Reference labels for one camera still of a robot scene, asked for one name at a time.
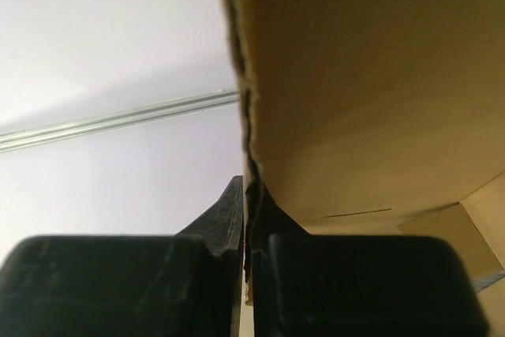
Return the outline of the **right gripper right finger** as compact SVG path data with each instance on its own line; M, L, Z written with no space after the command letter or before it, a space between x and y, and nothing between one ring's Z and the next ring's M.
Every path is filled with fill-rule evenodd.
M457 253L425 236L312 235L267 189L248 220L257 336L486 336Z

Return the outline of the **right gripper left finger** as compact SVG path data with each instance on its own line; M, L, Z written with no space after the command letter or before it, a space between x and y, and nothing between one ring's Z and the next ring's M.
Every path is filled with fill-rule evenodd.
M4 336L236 336L243 180L175 235L39 235L1 268Z

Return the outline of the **large brown cardboard box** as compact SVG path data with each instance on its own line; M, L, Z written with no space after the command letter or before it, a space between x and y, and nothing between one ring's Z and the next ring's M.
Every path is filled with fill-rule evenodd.
M449 242L504 268L504 0L223 0L246 249L280 230Z

